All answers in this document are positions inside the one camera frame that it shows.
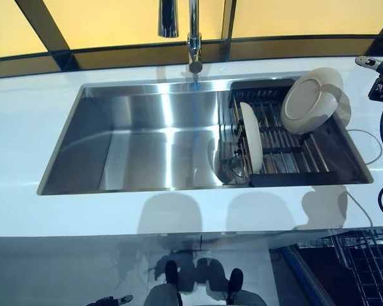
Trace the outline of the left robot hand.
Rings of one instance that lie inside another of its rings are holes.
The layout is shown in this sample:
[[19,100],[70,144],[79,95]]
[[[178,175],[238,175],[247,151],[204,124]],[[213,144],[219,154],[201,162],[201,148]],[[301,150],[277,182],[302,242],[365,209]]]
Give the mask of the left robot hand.
[[106,296],[95,302],[99,306],[120,306],[130,303],[133,300],[133,295],[125,295],[123,297]]

